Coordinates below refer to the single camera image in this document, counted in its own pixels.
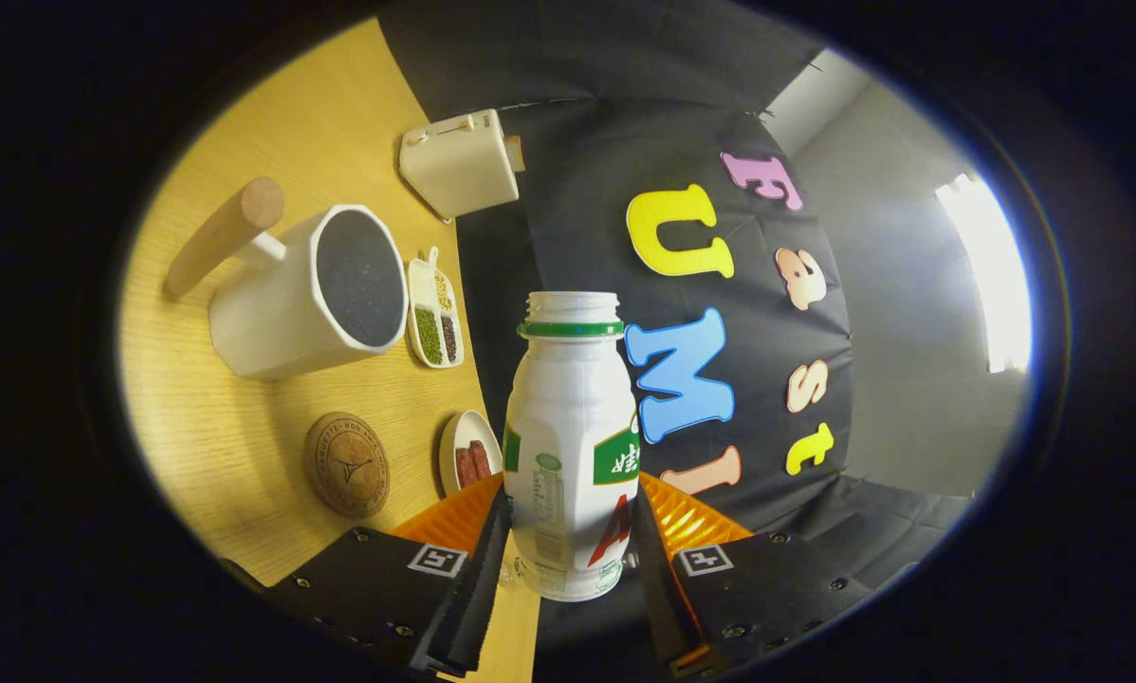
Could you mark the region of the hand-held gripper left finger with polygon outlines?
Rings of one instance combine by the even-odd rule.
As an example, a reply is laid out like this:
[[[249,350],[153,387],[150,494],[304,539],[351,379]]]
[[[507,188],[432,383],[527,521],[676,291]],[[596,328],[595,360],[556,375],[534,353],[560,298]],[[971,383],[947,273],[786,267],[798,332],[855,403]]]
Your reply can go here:
[[[491,475],[389,532],[348,530],[262,594],[391,669],[463,677],[481,669],[510,518]]]

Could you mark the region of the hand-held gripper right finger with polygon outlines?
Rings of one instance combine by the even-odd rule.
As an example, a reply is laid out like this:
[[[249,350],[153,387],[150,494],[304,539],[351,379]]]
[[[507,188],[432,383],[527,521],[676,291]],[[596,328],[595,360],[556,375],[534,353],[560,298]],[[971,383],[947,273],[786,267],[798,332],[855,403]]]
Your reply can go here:
[[[870,591],[796,533],[754,533],[641,474],[632,540],[655,661],[676,680],[717,680],[771,661]]]

